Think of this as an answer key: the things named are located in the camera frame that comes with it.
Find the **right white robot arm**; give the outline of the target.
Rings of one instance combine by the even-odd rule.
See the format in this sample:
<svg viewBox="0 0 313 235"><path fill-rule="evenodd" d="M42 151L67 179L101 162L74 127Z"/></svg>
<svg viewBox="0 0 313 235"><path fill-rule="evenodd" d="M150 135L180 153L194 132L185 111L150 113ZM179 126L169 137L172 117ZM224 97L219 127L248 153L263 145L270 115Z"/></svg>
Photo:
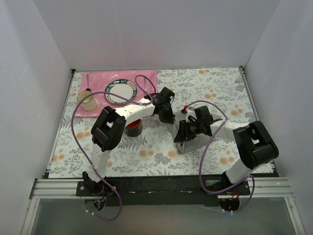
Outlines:
<svg viewBox="0 0 313 235"><path fill-rule="evenodd" d="M202 146L208 147L215 137L236 143L240 158L222 174L221 179L207 187L202 179L199 180L202 189L209 194L234 194L239 184L253 171L279 155L276 144L261 121L230 122L211 114L207 106L184 107L177 111L168 130L183 154Z"/></svg>

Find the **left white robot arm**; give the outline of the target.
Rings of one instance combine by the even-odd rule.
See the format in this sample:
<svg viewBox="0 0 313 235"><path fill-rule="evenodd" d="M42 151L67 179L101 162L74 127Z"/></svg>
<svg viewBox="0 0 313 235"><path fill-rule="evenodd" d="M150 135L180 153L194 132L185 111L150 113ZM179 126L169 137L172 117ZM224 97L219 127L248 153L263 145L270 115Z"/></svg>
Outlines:
<svg viewBox="0 0 313 235"><path fill-rule="evenodd" d="M86 188L92 195L98 196L104 190L101 179L105 177L109 155L119 145L125 127L152 115L158 115L163 123L173 124L175 115L171 102L174 96L170 89L163 88L161 92L147 95L135 104L116 109L107 106L102 110L91 129L91 167L83 172Z"/></svg>

